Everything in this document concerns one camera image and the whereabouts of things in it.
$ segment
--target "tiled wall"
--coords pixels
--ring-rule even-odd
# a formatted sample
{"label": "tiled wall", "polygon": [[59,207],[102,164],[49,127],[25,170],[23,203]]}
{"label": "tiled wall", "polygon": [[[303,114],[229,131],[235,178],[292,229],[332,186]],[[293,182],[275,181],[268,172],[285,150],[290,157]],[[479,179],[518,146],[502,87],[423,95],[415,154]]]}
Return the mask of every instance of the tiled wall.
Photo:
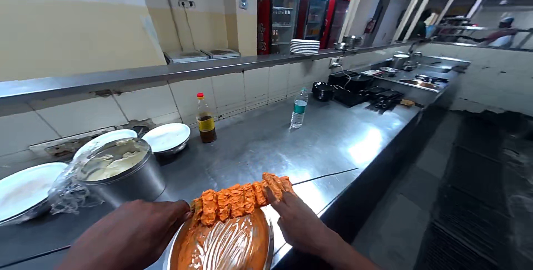
{"label": "tiled wall", "polygon": [[452,110],[510,110],[533,116],[533,53],[433,43],[418,50],[472,62],[460,76]]}
{"label": "tiled wall", "polygon": [[[409,46],[344,57],[344,69],[379,62]],[[221,120],[294,96],[315,81],[327,81],[330,59],[251,69],[197,80],[163,81],[114,90],[108,97],[80,94],[33,101],[0,110],[0,178],[49,162],[29,146],[65,137],[115,129],[133,120],[155,125],[182,122],[196,127],[196,94],[203,92]]]}

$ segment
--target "refrigerator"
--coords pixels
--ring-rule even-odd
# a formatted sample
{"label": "refrigerator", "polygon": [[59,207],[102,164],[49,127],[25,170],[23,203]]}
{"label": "refrigerator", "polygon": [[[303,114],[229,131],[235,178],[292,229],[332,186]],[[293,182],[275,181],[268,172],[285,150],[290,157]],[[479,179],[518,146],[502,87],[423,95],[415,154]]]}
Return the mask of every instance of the refrigerator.
{"label": "refrigerator", "polygon": [[257,0],[257,54],[289,54],[300,0]]}
{"label": "refrigerator", "polygon": [[297,38],[319,41],[322,37],[330,0],[302,0],[298,16]]}
{"label": "refrigerator", "polygon": [[351,0],[330,0],[328,3],[328,13],[326,15],[326,26],[324,34],[320,39],[320,48],[334,48],[333,43],[341,36],[344,18],[348,12],[348,5]]}

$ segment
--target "sticker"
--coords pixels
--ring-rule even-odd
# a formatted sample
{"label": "sticker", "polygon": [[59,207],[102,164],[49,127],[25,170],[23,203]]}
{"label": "sticker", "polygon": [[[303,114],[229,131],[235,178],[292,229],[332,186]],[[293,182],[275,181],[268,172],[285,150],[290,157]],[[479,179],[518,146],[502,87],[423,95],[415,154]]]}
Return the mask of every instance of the sticker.
{"label": "sticker", "polygon": [[209,118],[207,120],[198,120],[198,129],[200,131],[211,131],[215,128],[215,119]]}

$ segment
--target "wall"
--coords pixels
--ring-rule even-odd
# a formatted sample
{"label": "wall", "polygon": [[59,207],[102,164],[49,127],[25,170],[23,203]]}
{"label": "wall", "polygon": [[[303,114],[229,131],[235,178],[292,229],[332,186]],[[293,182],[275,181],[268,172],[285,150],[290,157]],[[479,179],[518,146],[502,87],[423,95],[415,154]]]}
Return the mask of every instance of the wall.
{"label": "wall", "polygon": [[460,76],[451,110],[509,110],[533,116],[533,53],[445,44],[427,44],[418,50],[424,55],[472,61]]}
{"label": "wall", "polygon": [[144,1],[154,22],[161,49],[165,52],[181,51],[181,43],[170,10],[169,0]]}
{"label": "wall", "polygon": [[183,50],[227,48],[224,0],[191,1],[196,8],[188,8],[185,13],[178,0],[170,0]]}
{"label": "wall", "polygon": [[241,55],[257,54],[257,0],[248,0],[248,9],[239,8],[240,0],[224,0],[228,48]]}
{"label": "wall", "polygon": [[370,19],[376,12],[379,0],[361,0],[357,7],[356,15],[353,19],[349,35],[361,36]]}
{"label": "wall", "polygon": [[383,16],[376,23],[372,46],[383,46],[392,42],[392,37],[398,26],[398,19],[408,4],[409,1],[407,0],[383,0]]}
{"label": "wall", "polygon": [[0,7],[0,81],[164,64],[143,27],[144,0],[0,0]]}
{"label": "wall", "polygon": [[[372,64],[408,48],[350,55],[343,63],[345,69]],[[290,98],[302,87],[310,89],[315,81],[327,81],[330,72],[338,71],[330,70],[329,64],[329,58],[306,60],[197,80],[131,85],[115,89],[107,97],[79,94],[2,106],[0,133],[10,142],[0,144],[0,179],[33,165],[60,160],[47,158],[37,149],[54,148],[67,137],[76,140],[98,135],[101,129],[119,129],[137,121],[150,126],[182,122],[196,128],[198,92],[206,95],[216,120]]]}

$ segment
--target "electrical socket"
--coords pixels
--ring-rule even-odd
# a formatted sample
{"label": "electrical socket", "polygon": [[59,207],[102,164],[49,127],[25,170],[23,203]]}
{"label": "electrical socket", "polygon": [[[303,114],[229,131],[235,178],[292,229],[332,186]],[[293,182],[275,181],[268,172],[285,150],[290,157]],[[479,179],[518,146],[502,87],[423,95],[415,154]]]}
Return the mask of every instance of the electrical socket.
{"label": "electrical socket", "polygon": [[185,7],[186,9],[194,9],[196,8],[196,3],[194,1],[189,0],[177,0],[177,4],[181,7]]}
{"label": "electrical socket", "polygon": [[342,65],[343,60],[344,60],[344,57],[331,58],[330,59],[330,68],[332,67],[333,63],[339,63],[339,64]]}

